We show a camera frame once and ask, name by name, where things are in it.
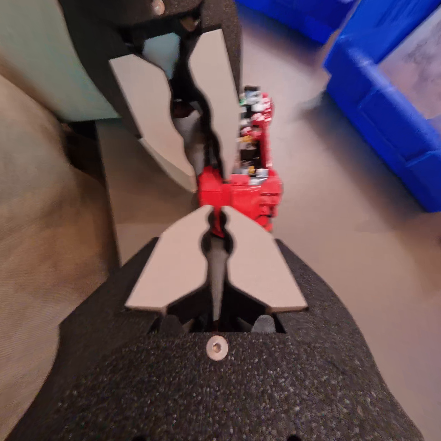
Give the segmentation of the blue plastic bin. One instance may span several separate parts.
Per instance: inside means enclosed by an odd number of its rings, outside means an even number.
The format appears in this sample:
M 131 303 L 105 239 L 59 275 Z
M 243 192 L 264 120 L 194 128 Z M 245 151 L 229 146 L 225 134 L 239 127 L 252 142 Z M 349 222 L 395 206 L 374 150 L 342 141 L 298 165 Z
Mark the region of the blue plastic bin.
M 279 21 L 324 44 L 344 22 L 354 0 L 238 0 L 252 10 Z
M 330 97 L 427 212 L 441 209 L 440 135 L 380 63 L 439 5 L 359 1 L 324 61 Z

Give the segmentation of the person's beige pants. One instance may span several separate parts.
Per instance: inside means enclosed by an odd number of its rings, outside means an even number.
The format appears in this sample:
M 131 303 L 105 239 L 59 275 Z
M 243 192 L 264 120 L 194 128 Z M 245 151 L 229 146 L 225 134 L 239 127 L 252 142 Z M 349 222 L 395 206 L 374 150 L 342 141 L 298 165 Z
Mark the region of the person's beige pants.
M 1 76 L 1 440 L 50 372 L 59 324 L 118 260 L 107 193 L 65 147 L 53 114 Z

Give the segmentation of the grey desk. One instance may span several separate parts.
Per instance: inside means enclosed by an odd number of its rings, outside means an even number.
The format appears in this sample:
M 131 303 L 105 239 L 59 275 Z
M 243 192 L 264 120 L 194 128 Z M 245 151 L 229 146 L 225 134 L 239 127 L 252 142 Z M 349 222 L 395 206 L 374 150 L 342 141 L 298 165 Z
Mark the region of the grey desk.
M 319 47 L 238 6 L 242 79 L 275 102 L 274 234 L 339 296 L 389 389 L 440 440 L 440 213 L 425 213 L 328 94 Z

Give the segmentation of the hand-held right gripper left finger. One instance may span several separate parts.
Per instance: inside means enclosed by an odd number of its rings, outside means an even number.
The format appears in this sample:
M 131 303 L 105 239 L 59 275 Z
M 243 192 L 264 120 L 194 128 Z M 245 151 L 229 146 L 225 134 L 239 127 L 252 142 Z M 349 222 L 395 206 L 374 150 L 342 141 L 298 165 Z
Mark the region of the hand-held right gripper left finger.
M 125 307 L 166 313 L 169 306 L 202 287 L 208 262 L 202 238 L 209 231 L 212 206 L 202 206 L 179 219 L 159 237 Z

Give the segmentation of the red toy brick car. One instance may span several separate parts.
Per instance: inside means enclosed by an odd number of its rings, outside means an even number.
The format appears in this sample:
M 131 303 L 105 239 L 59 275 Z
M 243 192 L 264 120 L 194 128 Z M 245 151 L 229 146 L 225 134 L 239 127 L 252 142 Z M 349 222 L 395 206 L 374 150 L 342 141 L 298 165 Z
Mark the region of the red toy brick car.
M 218 171 L 204 166 L 198 175 L 198 201 L 200 206 L 231 206 L 271 232 L 283 195 L 269 138 L 274 102 L 259 86 L 246 85 L 240 107 L 237 152 L 229 181 L 222 184 Z

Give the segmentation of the person's left forearm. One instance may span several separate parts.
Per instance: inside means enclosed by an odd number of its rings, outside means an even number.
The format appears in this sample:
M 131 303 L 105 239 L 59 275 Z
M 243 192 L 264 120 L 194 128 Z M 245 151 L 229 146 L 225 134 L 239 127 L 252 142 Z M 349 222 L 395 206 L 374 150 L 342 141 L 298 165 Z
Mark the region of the person's left forearm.
M 59 119 L 118 118 L 82 66 L 58 1 L 2 0 L 0 52 L 1 75 Z

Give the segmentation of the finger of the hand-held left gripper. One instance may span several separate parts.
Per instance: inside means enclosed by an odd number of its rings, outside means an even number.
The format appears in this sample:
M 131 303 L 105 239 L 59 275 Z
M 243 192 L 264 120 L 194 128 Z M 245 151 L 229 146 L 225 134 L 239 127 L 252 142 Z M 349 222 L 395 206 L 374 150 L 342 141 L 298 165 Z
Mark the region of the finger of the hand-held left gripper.
M 172 93 L 165 72 L 134 54 L 113 58 L 109 64 L 139 130 L 140 143 L 171 179 L 196 193 L 195 171 L 172 121 Z
M 182 63 L 188 93 L 200 111 L 204 166 L 212 166 L 227 183 L 235 164 L 240 106 L 222 29 L 189 38 Z

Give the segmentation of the white printed paper bag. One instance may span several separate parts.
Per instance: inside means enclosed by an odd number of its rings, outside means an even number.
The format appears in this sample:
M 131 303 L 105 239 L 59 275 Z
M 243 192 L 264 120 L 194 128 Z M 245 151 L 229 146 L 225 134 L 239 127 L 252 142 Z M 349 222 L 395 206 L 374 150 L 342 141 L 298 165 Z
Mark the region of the white printed paper bag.
M 381 62 L 380 69 L 423 117 L 440 130 L 440 7 Z

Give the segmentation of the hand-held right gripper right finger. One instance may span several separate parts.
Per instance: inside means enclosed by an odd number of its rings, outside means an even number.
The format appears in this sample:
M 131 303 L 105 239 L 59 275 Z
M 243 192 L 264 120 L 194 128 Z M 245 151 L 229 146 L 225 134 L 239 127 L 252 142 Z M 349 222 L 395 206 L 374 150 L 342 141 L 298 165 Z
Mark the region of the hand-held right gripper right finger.
M 268 312 L 301 311 L 307 302 L 271 233 L 231 206 L 223 207 L 232 239 L 227 280 Z

